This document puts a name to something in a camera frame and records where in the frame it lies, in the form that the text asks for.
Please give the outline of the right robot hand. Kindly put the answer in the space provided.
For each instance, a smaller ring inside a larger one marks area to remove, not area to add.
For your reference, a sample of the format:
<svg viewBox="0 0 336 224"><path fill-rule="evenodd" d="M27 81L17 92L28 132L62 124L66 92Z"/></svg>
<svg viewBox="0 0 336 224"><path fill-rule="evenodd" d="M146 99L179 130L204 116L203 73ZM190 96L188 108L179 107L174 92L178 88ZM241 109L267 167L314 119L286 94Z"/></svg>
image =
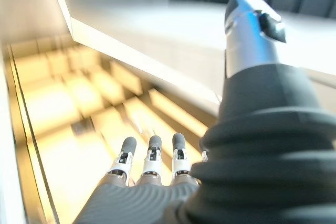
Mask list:
<svg viewBox="0 0 336 224"><path fill-rule="evenodd" d="M171 186L148 171L122 186L105 175L75 223L335 223L335 116L286 62L285 27L264 0L229 0L225 80L205 155Z"/></svg>

